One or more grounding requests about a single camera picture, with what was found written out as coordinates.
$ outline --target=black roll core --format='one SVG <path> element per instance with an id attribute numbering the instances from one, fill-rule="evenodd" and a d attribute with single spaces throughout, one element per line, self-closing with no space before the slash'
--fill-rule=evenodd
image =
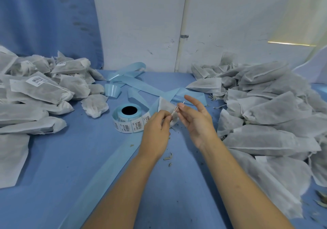
<path id="1" fill-rule="evenodd" d="M 122 109 L 124 115 L 134 115 L 137 113 L 137 108 L 133 106 L 127 106 Z"/>

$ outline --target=blue curtain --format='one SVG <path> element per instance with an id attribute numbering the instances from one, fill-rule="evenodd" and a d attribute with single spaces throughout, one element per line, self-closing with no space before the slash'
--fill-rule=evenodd
<path id="1" fill-rule="evenodd" d="M 88 58 L 103 66 L 94 0 L 0 0 L 0 45 L 19 56 Z"/>

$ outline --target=person's right hand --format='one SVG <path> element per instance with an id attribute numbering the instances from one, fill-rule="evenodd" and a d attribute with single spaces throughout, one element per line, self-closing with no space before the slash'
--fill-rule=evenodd
<path id="1" fill-rule="evenodd" d="M 190 132 L 190 137 L 195 146 L 199 150 L 202 150 L 203 147 L 212 142 L 216 142 L 219 138 L 212 123 L 211 115 L 203 104 L 188 95 L 185 95 L 184 98 L 193 103 L 198 111 L 183 103 L 178 103 L 178 117 Z"/>

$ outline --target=person's left hand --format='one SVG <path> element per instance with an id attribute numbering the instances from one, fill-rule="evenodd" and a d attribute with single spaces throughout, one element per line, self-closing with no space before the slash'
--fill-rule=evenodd
<path id="1" fill-rule="evenodd" d="M 144 126 L 139 156 L 156 162 L 161 158 L 168 144 L 170 120 L 171 114 L 168 111 L 160 110 L 153 114 Z"/>

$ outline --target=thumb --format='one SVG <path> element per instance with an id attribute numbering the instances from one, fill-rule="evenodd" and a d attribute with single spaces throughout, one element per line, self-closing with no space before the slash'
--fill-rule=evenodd
<path id="1" fill-rule="evenodd" d="M 189 107 L 189 106 L 186 106 L 185 104 L 183 104 L 183 103 L 179 103 L 178 104 L 178 108 L 182 111 L 182 112 L 184 112 L 184 113 L 186 113 L 187 115 L 189 115 L 191 118 L 198 118 L 200 115 L 201 115 L 201 113 L 199 112 L 199 111 L 196 111 L 195 109 L 192 109 L 191 107 Z"/>
<path id="2" fill-rule="evenodd" d="M 169 128 L 170 128 L 170 120 L 171 120 L 171 116 L 168 115 L 168 116 L 165 118 L 164 123 L 162 124 L 162 128 L 161 128 L 162 131 L 169 132 Z"/>

